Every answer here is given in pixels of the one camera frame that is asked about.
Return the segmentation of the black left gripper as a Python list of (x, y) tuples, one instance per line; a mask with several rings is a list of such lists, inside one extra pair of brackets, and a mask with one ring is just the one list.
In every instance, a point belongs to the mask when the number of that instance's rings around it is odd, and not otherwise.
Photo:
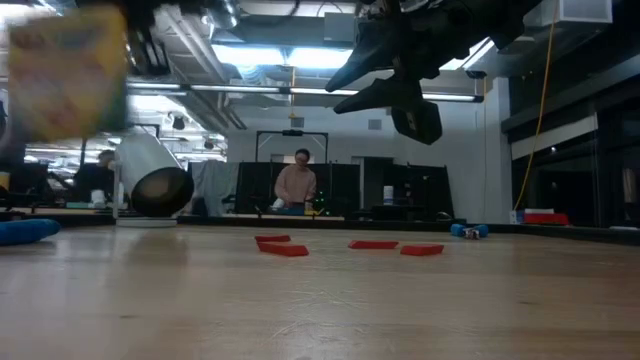
[(182, 12), (200, 12), (200, 0), (79, 0), (79, 6), (109, 4), (127, 14), (127, 45), (133, 75), (168, 75), (166, 49), (153, 34), (154, 11), (162, 6), (178, 6)]

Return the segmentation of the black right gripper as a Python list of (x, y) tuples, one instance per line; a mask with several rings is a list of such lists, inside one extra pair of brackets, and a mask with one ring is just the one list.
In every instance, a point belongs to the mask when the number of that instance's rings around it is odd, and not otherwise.
[(402, 0), (379, 0), (381, 11), (358, 25), (356, 46), (325, 86), (341, 89), (371, 71), (392, 70), (397, 78), (376, 79), (334, 107), (335, 113), (395, 107), (423, 101), (418, 81), (433, 79), (452, 59), (500, 28), (500, 0), (429, 0), (405, 11)]

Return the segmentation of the yellow green crayon box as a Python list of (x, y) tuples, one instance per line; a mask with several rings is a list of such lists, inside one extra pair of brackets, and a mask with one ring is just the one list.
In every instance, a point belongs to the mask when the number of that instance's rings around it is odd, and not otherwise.
[(55, 142), (127, 127), (126, 22), (114, 6), (8, 30), (8, 137)]

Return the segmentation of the long ceiling light bar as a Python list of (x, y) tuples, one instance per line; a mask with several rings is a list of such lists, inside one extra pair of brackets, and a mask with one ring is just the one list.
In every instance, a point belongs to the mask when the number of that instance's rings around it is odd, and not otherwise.
[[(321, 88), (307, 87), (273, 87), (273, 86), (244, 86), (244, 85), (218, 85), (218, 84), (178, 84), (178, 83), (154, 83), (154, 82), (129, 82), (128, 87), (133, 90), (149, 91), (205, 91), (224, 93), (248, 93), (248, 94), (280, 94), (280, 95), (318, 95), (348, 97), (358, 93), (358, 90), (340, 89), (328, 92)], [(452, 94), (452, 93), (423, 93), (422, 97), (428, 101), (480, 103), (484, 100), (481, 95)]]

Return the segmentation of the black partition panel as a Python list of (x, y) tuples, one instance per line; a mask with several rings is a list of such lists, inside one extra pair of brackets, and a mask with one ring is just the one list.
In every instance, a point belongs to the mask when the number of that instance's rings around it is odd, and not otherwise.
[[(284, 163), (243, 162), (239, 165), (235, 212), (267, 212), (275, 202), (275, 184)], [(313, 201), (322, 215), (341, 216), (360, 207), (360, 167), (352, 164), (312, 164), (317, 185)]]

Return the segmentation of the black cabinet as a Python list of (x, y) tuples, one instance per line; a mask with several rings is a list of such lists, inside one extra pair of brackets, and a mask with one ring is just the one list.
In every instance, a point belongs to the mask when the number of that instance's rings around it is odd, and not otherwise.
[[(363, 217), (372, 221), (438, 222), (455, 217), (446, 167), (396, 164), (365, 157), (362, 169)], [(394, 204), (383, 204), (383, 187), (394, 187)]]

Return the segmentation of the person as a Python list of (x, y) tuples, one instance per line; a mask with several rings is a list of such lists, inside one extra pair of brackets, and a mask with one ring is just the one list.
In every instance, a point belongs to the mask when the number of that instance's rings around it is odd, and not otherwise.
[(317, 178), (308, 167), (310, 157), (307, 149), (298, 149), (294, 155), (294, 163), (287, 165), (279, 173), (274, 191), (284, 207), (305, 204), (315, 198)]
[(106, 199), (112, 199), (114, 171), (110, 164), (114, 160), (115, 152), (104, 150), (99, 154), (97, 163), (85, 163), (78, 169), (74, 175), (75, 197), (78, 201), (90, 202), (94, 190), (101, 190)]

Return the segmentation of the grey cloth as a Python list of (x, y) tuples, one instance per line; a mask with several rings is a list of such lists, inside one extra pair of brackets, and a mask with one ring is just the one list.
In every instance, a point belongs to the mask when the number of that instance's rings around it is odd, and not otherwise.
[(189, 172), (194, 182), (192, 213), (222, 217), (228, 206), (224, 199), (236, 194), (239, 163), (207, 160), (191, 162)]

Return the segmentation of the black monitor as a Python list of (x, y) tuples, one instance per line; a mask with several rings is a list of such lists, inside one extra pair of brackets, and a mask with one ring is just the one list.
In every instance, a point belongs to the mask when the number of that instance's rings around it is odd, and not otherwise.
[(24, 163), (25, 144), (9, 144), (0, 146), (0, 171), (9, 171)]

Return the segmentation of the red box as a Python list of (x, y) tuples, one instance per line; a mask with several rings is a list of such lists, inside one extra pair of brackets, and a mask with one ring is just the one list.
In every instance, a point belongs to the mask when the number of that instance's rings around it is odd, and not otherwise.
[(570, 225), (568, 216), (562, 213), (525, 213), (523, 223), (527, 225)]

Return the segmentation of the blue-handled pliers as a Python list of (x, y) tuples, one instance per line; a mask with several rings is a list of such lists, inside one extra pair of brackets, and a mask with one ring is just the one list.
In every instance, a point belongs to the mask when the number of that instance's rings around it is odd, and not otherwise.
[(16, 220), (0, 223), (0, 246), (26, 245), (53, 236), (61, 225), (50, 219)]
[(489, 234), (489, 228), (486, 225), (453, 224), (450, 227), (450, 232), (455, 237), (476, 240), (486, 238)]

